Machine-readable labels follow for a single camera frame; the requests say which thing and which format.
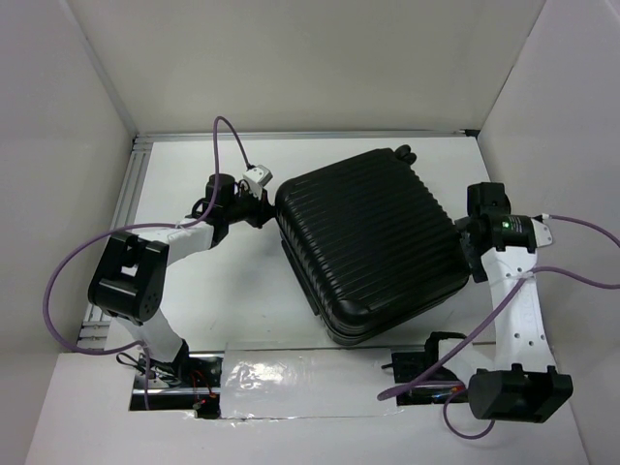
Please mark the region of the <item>black hard-shell suitcase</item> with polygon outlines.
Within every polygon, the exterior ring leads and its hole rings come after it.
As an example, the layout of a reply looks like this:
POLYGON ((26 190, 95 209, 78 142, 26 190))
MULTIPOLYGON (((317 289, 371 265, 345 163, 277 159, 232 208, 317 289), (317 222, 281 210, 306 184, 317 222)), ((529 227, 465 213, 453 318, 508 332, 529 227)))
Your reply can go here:
POLYGON ((350 347, 459 293, 471 272, 447 212, 408 145, 378 148, 286 180, 281 245, 328 337, 350 347))

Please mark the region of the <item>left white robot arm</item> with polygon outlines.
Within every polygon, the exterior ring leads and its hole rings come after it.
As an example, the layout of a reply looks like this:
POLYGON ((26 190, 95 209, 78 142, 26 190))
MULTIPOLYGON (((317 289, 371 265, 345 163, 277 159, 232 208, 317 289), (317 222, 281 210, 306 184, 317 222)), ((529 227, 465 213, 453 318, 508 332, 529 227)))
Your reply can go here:
POLYGON ((141 234, 115 232, 108 240, 88 300, 145 344, 150 364, 171 387, 189 382, 200 364, 161 309, 167 268, 216 247, 232 224, 245 222, 259 229, 273 218, 275 208, 265 189, 271 178, 262 165, 251 167, 239 180, 213 174, 205 196, 179 224, 141 234))

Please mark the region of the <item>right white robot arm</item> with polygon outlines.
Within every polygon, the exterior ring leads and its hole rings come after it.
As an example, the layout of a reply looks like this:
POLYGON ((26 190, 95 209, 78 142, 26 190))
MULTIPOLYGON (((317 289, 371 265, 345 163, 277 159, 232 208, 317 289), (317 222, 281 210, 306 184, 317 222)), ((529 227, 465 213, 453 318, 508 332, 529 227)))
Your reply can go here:
POLYGON ((504 185, 489 182, 469 186, 467 215, 456 227, 474 281, 490 290, 495 355, 462 346, 463 334, 434 332, 424 344, 424 372, 463 383, 476 419, 543 423, 573 393, 546 340, 532 272, 552 233, 543 220, 512 213, 504 185))

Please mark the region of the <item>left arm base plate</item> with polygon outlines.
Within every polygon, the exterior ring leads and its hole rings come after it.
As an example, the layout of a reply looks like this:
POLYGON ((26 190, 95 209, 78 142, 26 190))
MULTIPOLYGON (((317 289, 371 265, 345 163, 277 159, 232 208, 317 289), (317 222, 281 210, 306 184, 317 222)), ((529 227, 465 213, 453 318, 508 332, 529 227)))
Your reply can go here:
POLYGON ((196 419, 221 417, 223 354, 191 355, 189 371, 180 378, 151 363, 145 378, 145 360, 131 359, 134 369, 129 410, 132 412, 184 411, 196 419))

